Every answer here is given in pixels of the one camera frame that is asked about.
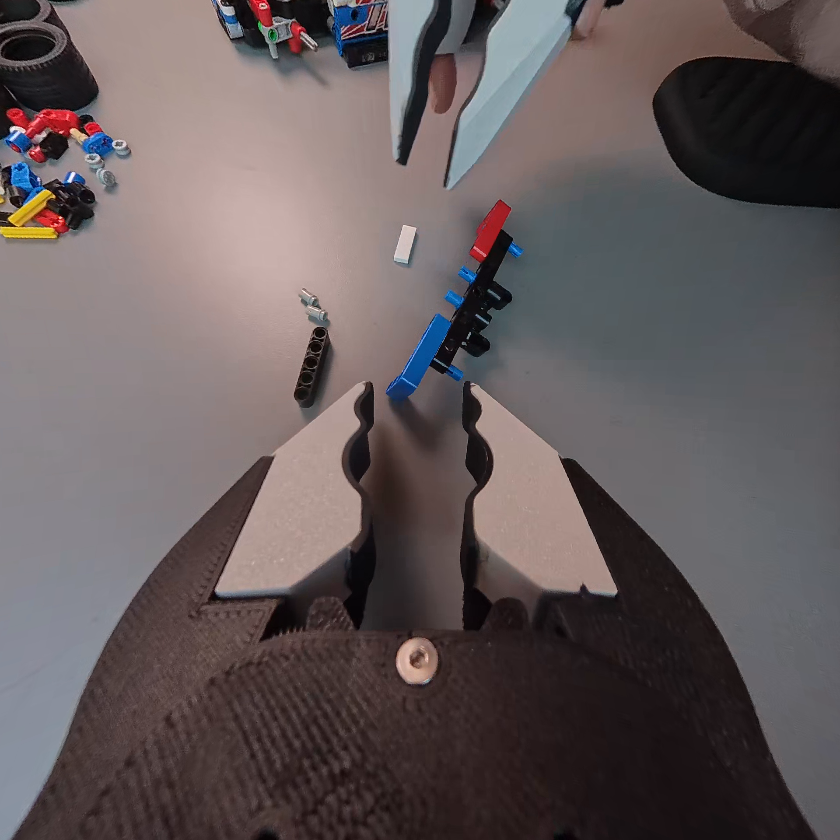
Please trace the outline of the black rubber tyre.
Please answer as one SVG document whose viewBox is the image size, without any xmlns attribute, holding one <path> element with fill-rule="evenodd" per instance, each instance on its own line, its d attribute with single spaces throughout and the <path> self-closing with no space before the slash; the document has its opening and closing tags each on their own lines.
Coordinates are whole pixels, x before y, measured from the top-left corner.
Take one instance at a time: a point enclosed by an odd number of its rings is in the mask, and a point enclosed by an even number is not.
<svg viewBox="0 0 840 840">
<path fill-rule="evenodd" d="M 67 27 L 49 1 L 1 1 L 2 27 L 31 23 L 54 25 L 68 33 Z"/>
<path fill-rule="evenodd" d="M 79 110 L 98 95 L 88 64 L 66 32 L 40 22 L 2 27 L 1 81 L 22 105 Z"/>
</svg>

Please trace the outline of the black beam assembly blue pins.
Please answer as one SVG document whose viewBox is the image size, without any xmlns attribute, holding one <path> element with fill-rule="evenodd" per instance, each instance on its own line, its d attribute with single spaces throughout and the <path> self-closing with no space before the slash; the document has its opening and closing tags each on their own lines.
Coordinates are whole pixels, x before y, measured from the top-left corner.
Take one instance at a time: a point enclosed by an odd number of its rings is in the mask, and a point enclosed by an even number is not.
<svg viewBox="0 0 840 840">
<path fill-rule="evenodd" d="M 497 281 L 498 270 L 507 256 L 522 256 L 522 248 L 504 228 L 510 214 L 511 206 L 497 200 L 478 225 L 469 249 L 476 267 L 460 267 L 458 278 L 465 282 L 465 290 L 448 290 L 445 296 L 452 315 L 434 315 L 401 373 L 387 386 L 385 393 L 394 402 L 413 395 L 427 371 L 461 382 L 464 373 L 454 364 L 457 352 L 479 358 L 489 351 L 484 331 L 491 323 L 491 313 L 512 302 L 509 289 Z"/>
</svg>

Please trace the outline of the black five-hole beam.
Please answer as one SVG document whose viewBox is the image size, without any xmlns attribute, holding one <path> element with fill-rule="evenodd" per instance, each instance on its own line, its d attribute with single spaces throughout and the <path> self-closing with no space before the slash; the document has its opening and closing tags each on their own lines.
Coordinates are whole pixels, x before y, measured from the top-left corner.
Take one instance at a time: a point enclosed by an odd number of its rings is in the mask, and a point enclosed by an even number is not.
<svg viewBox="0 0 840 840">
<path fill-rule="evenodd" d="M 300 408 L 310 408 L 316 401 L 330 346 L 327 328 L 317 327 L 311 332 L 293 393 Z"/>
</svg>

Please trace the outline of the pile of mixed small bricks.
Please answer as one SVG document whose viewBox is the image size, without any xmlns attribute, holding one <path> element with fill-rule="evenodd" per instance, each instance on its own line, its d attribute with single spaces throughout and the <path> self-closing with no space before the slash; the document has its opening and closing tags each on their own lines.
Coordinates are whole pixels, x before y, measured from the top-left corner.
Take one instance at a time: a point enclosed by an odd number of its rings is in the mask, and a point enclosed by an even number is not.
<svg viewBox="0 0 840 840">
<path fill-rule="evenodd" d="M 53 240 L 89 226 L 96 191 L 116 191 L 110 163 L 128 159 L 130 144 L 91 115 L 68 109 L 28 115 L 12 107 L 2 117 L 3 147 L 16 156 L 2 164 L 2 239 Z"/>
</svg>

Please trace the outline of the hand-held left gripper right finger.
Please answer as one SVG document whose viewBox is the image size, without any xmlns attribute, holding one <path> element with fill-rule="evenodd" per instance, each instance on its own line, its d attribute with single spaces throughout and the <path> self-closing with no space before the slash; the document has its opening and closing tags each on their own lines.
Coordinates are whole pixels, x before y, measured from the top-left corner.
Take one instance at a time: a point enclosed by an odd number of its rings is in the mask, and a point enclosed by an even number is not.
<svg viewBox="0 0 840 840">
<path fill-rule="evenodd" d="M 618 589 L 562 458 L 478 384 L 466 382 L 465 501 L 460 545 L 463 624 L 513 599 L 531 625 L 563 595 L 613 599 Z"/>
</svg>

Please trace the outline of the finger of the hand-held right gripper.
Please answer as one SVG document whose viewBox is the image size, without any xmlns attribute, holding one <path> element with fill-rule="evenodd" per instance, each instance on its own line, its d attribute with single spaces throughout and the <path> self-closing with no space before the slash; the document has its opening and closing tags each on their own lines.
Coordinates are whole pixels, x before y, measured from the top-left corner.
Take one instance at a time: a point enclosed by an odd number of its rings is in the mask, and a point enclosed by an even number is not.
<svg viewBox="0 0 840 840">
<path fill-rule="evenodd" d="M 433 60 L 451 22 L 450 1 L 388 3 L 392 152 L 406 165 L 427 105 Z"/>
<path fill-rule="evenodd" d="M 510 1 L 489 27 L 478 80 L 455 123 L 444 187 L 456 184 L 487 151 L 570 40 L 578 1 Z"/>
</svg>

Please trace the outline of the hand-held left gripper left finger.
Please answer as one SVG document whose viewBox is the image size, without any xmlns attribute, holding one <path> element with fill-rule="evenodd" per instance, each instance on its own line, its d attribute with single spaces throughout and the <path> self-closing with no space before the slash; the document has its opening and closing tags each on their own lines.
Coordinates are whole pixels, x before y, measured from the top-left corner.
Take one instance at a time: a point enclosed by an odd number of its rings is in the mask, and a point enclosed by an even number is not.
<svg viewBox="0 0 840 840">
<path fill-rule="evenodd" d="M 375 572 L 371 501 L 374 389 L 339 400 L 273 454 L 216 583 L 221 599 L 280 597 L 302 622 L 321 596 L 335 596 L 361 622 Z"/>
</svg>

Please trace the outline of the toy race car model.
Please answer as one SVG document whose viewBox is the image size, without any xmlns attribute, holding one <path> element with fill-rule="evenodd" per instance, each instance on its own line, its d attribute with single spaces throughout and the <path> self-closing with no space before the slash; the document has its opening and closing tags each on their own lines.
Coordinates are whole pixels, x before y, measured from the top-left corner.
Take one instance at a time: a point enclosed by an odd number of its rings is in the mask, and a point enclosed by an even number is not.
<svg viewBox="0 0 840 840">
<path fill-rule="evenodd" d="M 214 1 L 226 36 L 278 59 L 317 51 L 330 37 L 348 68 L 387 61 L 386 1 Z"/>
</svg>

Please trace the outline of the person's right hand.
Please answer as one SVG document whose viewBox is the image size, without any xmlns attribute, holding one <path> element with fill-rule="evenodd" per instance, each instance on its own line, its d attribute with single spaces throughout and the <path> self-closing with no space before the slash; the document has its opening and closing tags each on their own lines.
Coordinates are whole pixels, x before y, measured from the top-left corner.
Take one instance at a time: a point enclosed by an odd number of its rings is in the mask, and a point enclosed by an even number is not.
<svg viewBox="0 0 840 840">
<path fill-rule="evenodd" d="M 433 59 L 428 79 L 428 100 L 436 114 L 446 113 L 453 105 L 457 87 L 455 54 L 440 54 Z"/>
</svg>

